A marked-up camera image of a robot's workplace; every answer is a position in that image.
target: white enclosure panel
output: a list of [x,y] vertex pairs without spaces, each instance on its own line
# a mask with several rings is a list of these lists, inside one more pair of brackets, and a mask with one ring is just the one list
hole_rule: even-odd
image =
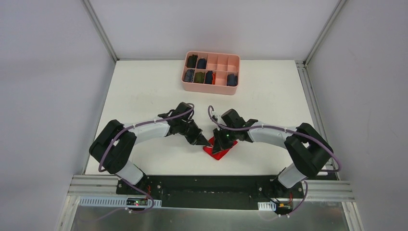
[[120,59],[304,60],[338,0],[92,0]]
[[407,230],[408,1],[350,0],[309,64],[368,231]]
[[[207,139],[216,128],[207,114],[209,105],[218,114],[234,108],[245,120],[288,127],[312,124],[294,61],[242,60],[235,95],[184,91],[183,65],[182,60],[117,62],[97,133],[112,119],[144,121],[175,109],[180,102],[195,104],[193,119]],[[137,144],[130,160],[148,175],[268,175],[292,163],[286,149],[266,143],[239,142],[219,161],[202,148],[173,135]],[[98,164],[91,157],[86,173],[99,174]]]
[[0,1],[0,230],[52,231],[115,64],[79,0]]

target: purple cable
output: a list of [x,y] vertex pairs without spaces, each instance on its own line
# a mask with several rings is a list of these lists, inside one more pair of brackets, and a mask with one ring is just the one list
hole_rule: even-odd
[[301,137],[304,137],[306,139],[309,139],[309,140],[315,142],[317,145],[319,145],[325,151],[327,151],[327,153],[329,153],[329,155],[336,161],[336,163],[338,165],[338,169],[334,169],[334,170],[323,169],[323,170],[321,170],[321,172],[339,172],[343,168],[342,163],[334,155],[334,153],[332,151],[330,151],[330,149],[328,149],[324,144],[322,144],[320,141],[318,141],[314,137],[308,136],[306,134],[303,134],[303,133],[300,133],[300,132],[297,132],[297,131],[292,131],[292,130],[289,130],[289,129],[284,129],[284,128],[280,128],[280,127],[272,126],[272,125],[252,126],[252,127],[247,127],[247,128],[229,128],[227,126],[219,124],[218,122],[216,122],[216,120],[213,119],[213,117],[211,116],[212,115],[211,112],[213,112],[213,111],[214,111],[214,107],[211,106],[211,105],[208,106],[208,116],[210,117],[211,121],[213,121],[215,124],[217,124],[217,126],[219,126],[220,128],[223,128],[223,129],[227,129],[227,130],[231,130],[231,131],[245,131],[245,130],[251,130],[251,129],[254,129],[254,128],[271,128],[271,129],[275,129],[275,130],[279,130],[279,131],[289,132],[289,133],[295,134],[297,136],[301,136]]

